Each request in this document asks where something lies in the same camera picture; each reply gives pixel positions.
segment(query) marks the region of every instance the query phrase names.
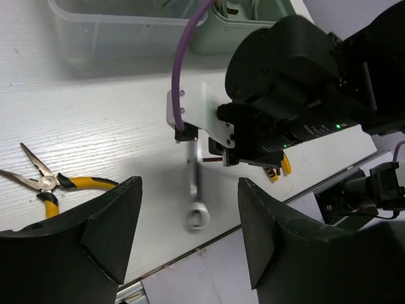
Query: clear plastic bin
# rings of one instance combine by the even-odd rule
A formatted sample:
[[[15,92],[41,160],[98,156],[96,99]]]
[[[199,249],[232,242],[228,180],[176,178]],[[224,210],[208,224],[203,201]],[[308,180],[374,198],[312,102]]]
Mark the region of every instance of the clear plastic bin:
[[[170,56],[199,4],[199,0],[175,0],[161,9],[167,1],[131,0],[131,9],[127,11],[131,15],[139,12],[141,16],[118,16],[104,15],[106,7],[92,3],[83,7],[83,0],[45,1],[61,52],[71,63]]]
[[[294,15],[290,0],[260,0],[260,20],[230,20],[212,6],[208,18],[196,29],[190,48],[197,54],[234,53],[241,42],[251,33],[263,27],[272,27],[279,19]]]

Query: green container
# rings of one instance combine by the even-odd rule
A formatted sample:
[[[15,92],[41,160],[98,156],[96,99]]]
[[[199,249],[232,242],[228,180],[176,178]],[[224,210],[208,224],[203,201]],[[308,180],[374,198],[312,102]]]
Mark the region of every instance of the green container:
[[[239,44],[251,33],[263,27],[272,27],[279,19],[294,15],[289,0],[260,0],[260,20],[236,21],[226,19],[212,6],[207,20],[194,32],[190,48],[197,54],[234,53]]]

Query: pliers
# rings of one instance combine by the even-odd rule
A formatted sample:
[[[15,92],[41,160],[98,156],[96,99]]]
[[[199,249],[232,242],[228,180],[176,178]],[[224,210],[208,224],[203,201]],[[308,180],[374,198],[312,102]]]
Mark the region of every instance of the pliers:
[[[287,155],[283,155],[283,160],[281,161],[281,168],[283,169],[283,172],[285,174],[291,174],[291,165],[290,161],[287,158]],[[278,181],[278,177],[281,175],[281,171],[279,168],[277,169],[272,169],[272,168],[263,168],[263,170],[266,172],[267,176],[270,178],[272,182]]]
[[[56,176],[50,171],[26,145],[20,143],[24,152],[27,154],[30,161],[37,167],[42,177],[39,180],[26,179],[20,174],[5,171],[0,169],[0,174],[17,181],[24,186],[40,191],[37,197],[45,203],[46,218],[54,217],[59,214],[59,203],[52,191],[57,188],[63,189],[105,189],[109,190],[118,185],[117,182],[109,179],[98,177],[66,177],[61,173]]]

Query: white mounting plate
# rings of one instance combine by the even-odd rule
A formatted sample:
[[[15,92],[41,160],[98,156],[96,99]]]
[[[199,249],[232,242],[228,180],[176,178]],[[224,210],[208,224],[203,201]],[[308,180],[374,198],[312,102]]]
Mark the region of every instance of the white mounting plate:
[[[180,92],[182,91],[184,93],[180,96],[180,106],[184,109],[183,121],[205,130],[214,141],[233,149],[235,142],[230,136],[234,134],[234,126],[227,126],[216,117],[216,109],[231,100],[206,82],[184,85],[180,88]],[[167,93],[166,121],[170,127],[175,128],[171,91]]]

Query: table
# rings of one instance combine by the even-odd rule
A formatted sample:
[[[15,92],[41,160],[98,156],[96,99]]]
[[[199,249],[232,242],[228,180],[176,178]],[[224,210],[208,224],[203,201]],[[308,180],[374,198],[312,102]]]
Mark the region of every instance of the table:
[[[308,14],[301,0],[293,3]],[[19,147],[24,142],[51,170],[67,176],[123,181],[140,175],[144,197],[126,282],[239,225],[238,176],[250,177],[285,200],[376,151],[371,138],[354,127],[288,149],[293,173],[275,184],[260,168],[207,164],[204,197],[211,223],[200,233],[189,233],[182,225],[189,197],[185,145],[175,144],[165,121],[172,58],[72,70],[58,58],[51,34],[36,1],[0,1],[0,168],[39,176]],[[182,83],[206,81],[224,92],[228,61],[229,56],[190,54]],[[44,219],[33,191],[3,178],[0,189],[0,230]],[[100,195],[55,193],[61,212]]]

